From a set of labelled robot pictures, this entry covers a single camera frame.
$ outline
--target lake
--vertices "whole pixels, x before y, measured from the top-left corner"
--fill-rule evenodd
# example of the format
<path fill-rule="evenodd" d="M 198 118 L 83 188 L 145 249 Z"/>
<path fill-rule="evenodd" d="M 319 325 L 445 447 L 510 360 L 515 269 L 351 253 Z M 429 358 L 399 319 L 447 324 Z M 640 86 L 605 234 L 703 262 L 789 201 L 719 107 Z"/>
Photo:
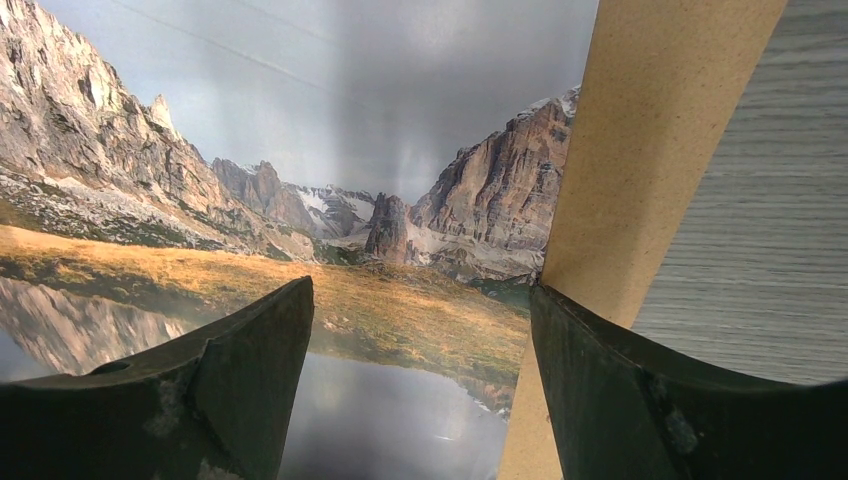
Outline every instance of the lake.
<path fill-rule="evenodd" d="M 166 338 L 155 328 L 160 316 L 108 300 L 8 279 L 0 279 L 0 290 L 5 292 L 0 315 L 14 315 L 0 319 L 2 324 L 16 328 L 30 344 L 39 339 L 50 345 L 56 352 L 40 355 L 64 359 L 66 370 L 85 364 L 79 352 L 131 353 L 137 346 L 126 343 L 140 341 L 139 332 L 153 332 L 145 336 L 147 345 Z M 91 317 L 103 318 L 104 325 L 98 329 Z M 119 332 L 118 323 L 135 334 Z M 65 324 L 75 327 L 56 328 Z M 52 371 L 0 330 L 0 381 Z M 503 419 L 446 377 L 308 353 L 279 478 L 493 480 L 506 429 Z"/>

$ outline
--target snow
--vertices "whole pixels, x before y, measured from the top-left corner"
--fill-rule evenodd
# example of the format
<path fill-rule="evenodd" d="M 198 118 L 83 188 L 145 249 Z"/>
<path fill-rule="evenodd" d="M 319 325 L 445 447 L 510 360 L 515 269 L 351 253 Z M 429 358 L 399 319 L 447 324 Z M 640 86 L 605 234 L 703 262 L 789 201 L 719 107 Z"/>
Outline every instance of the snow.
<path fill-rule="evenodd" d="M 300 201 L 306 206 L 306 209 L 314 208 L 320 212 L 327 211 L 327 202 L 318 196 L 318 192 L 314 190 L 297 189 L 297 194 L 300 196 Z"/>
<path fill-rule="evenodd" d="M 221 160 L 222 162 L 230 163 L 232 165 L 237 166 L 238 168 L 241 169 L 241 171 L 243 171 L 244 173 L 246 173 L 248 175 L 256 175 L 256 172 L 259 171 L 259 165 L 250 165 L 250 164 L 242 165 L 241 163 L 234 162 L 234 161 L 227 159 L 227 158 L 221 158 L 219 160 Z"/>
<path fill-rule="evenodd" d="M 562 110 L 565 112 L 567 117 L 574 118 L 574 115 L 577 113 L 577 100 L 580 96 L 580 88 L 581 85 L 577 85 L 574 88 L 569 89 L 565 95 L 555 98 L 543 98 L 519 112 L 516 117 L 519 119 L 528 118 L 544 108 L 545 105 L 551 102 L 557 102 L 559 103 L 559 106 L 562 107 Z"/>
<path fill-rule="evenodd" d="M 366 202 L 365 200 L 360 200 L 356 197 L 345 197 L 345 200 L 353 207 L 354 213 L 356 216 L 365 220 L 366 222 L 371 220 L 371 217 L 374 215 L 374 205 Z"/>

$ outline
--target rocky mountain peak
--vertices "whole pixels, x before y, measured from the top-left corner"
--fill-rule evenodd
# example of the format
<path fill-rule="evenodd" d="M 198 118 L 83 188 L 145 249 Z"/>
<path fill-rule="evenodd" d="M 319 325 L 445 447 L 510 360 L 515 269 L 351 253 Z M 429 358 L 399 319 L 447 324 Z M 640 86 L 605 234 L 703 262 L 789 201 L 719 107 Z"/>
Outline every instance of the rocky mountain peak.
<path fill-rule="evenodd" d="M 254 212 L 272 220 L 312 232 L 312 216 L 297 193 L 285 188 L 277 170 L 266 161 L 244 168 L 227 159 L 216 158 L 212 171 L 224 187 Z"/>
<path fill-rule="evenodd" d="M 55 16 L 33 2 L 7 0 L 0 2 L 0 23 L 10 36 L 6 51 L 11 65 L 2 70 L 21 98 L 38 88 L 53 101 L 83 112 L 123 109 L 123 85 L 115 69 Z"/>
<path fill-rule="evenodd" d="M 503 132 L 461 149 L 412 209 L 412 223 L 498 248 L 543 248 L 577 95 L 537 102 Z"/>
<path fill-rule="evenodd" d="M 156 98 L 153 99 L 153 104 L 150 105 L 150 117 L 156 124 L 179 137 L 179 133 L 177 133 L 177 129 L 174 128 L 174 123 L 171 120 L 171 109 L 168 108 L 168 102 L 165 101 L 164 95 L 156 95 Z"/>
<path fill-rule="evenodd" d="M 388 261 L 403 263 L 411 255 L 412 245 L 406 228 L 407 207 L 396 195 L 377 195 L 371 232 L 365 242 L 365 253 Z"/>

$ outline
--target wood grain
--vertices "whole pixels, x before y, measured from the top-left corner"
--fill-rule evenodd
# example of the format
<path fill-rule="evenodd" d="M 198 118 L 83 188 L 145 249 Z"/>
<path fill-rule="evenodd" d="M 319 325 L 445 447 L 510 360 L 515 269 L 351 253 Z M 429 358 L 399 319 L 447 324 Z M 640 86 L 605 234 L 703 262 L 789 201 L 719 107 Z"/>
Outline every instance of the wood grain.
<path fill-rule="evenodd" d="M 634 330 L 766 378 L 848 376 L 848 2 L 790 0 Z"/>

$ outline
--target rock cliff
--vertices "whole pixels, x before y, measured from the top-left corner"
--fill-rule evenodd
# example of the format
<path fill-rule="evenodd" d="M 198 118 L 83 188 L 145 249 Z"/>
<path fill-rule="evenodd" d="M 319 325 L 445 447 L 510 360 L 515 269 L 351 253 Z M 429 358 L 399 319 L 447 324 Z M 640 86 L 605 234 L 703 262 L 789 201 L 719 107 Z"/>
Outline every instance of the rock cliff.
<path fill-rule="evenodd" d="M 506 250 L 542 249 L 562 181 L 578 91 L 531 107 L 503 132 L 460 150 L 412 208 L 412 223 Z"/>
<path fill-rule="evenodd" d="M 406 217 L 407 206 L 403 200 L 395 195 L 386 196 L 385 193 L 377 195 L 374 215 L 369 222 L 371 231 L 365 242 L 365 253 L 390 262 L 408 261 Z"/>
<path fill-rule="evenodd" d="M 230 160 L 216 158 L 212 162 L 212 170 L 232 194 L 254 211 L 294 227 L 314 231 L 312 216 L 300 196 L 283 185 L 270 163 L 263 161 L 249 171 Z"/>
<path fill-rule="evenodd" d="M 156 223 L 159 233 L 138 243 L 279 247 L 311 258 L 303 238 L 265 228 L 266 219 L 233 198 L 177 132 L 162 96 L 142 104 L 85 38 L 41 7 L 0 2 L 0 46 L 0 182 L 53 187 L 69 207 L 46 210 L 77 217 L 80 230 L 55 233 L 97 237 L 123 222 L 120 234 L 102 239 L 132 243 L 136 226 Z M 26 191 L 0 200 L 28 209 L 49 231 L 41 199 Z"/>
<path fill-rule="evenodd" d="M 533 274 L 542 265 L 579 95 L 578 86 L 539 101 L 504 131 L 459 150 L 414 206 L 394 205 L 391 218 L 372 220 L 366 251 L 461 281 Z"/>

